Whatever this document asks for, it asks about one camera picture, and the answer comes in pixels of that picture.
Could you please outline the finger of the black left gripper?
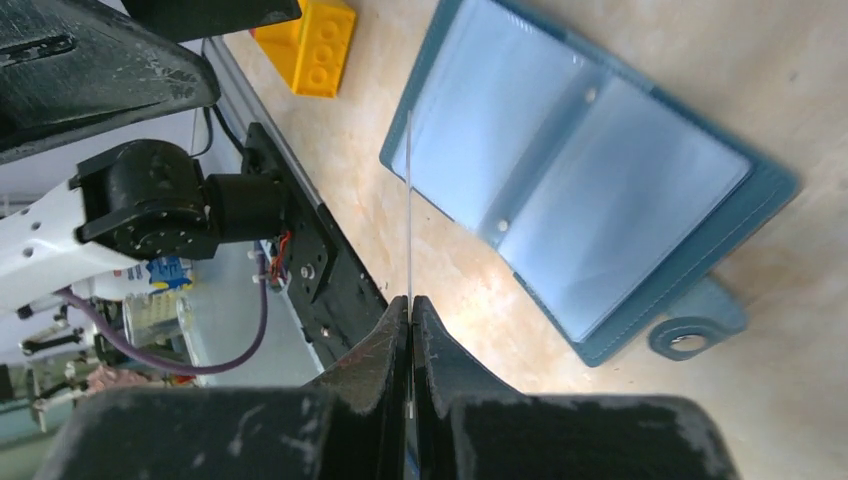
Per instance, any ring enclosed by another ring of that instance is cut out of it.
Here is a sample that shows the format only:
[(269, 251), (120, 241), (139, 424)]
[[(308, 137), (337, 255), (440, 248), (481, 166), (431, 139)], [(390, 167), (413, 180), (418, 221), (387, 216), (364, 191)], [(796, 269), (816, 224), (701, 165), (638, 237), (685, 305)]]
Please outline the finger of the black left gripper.
[(192, 41), (298, 20), (297, 0), (123, 0), (128, 16), (171, 41)]
[(99, 1), (1, 4), (4, 164), (219, 97), (208, 61)]

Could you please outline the blue leather card holder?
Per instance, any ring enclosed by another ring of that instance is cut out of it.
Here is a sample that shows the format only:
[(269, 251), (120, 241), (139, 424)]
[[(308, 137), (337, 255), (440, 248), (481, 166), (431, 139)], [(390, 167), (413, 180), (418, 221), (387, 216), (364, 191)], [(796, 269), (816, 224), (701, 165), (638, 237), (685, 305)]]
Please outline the blue leather card holder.
[(379, 159), (485, 242), (590, 367), (743, 332), (712, 269), (799, 179), (518, 1), (442, 1)]

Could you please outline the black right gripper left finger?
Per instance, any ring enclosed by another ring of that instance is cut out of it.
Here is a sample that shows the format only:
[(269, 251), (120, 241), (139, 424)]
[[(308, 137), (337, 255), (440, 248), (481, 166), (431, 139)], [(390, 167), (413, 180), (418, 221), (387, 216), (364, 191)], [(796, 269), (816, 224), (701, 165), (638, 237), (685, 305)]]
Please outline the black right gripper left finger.
[(55, 437), (40, 479), (400, 479), (408, 300), (301, 387), (93, 395)]

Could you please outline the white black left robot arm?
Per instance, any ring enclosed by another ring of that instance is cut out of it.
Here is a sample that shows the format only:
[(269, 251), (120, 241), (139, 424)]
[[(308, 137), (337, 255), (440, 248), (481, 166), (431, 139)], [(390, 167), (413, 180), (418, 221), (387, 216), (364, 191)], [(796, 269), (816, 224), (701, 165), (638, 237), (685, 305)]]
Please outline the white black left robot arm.
[[(301, 14), (295, 1), (5, 1), (1, 161), (211, 107), (219, 82), (187, 42)], [(2, 220), (1, 309), (142, 261), (210, 259), (222, 244), (271, 238), (286, 196), (275, 173), (204, 175), (168, 141), (109, 148)]]

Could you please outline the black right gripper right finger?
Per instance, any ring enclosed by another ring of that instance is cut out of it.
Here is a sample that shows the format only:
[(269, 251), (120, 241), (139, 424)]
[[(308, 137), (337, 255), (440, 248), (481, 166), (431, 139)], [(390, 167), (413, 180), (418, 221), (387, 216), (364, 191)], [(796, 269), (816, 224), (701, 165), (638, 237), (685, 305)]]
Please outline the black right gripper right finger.
[(525, 394), (412, 307), (420, 471), (425, 479), (735, 479), (710, 416), (668, 395)]

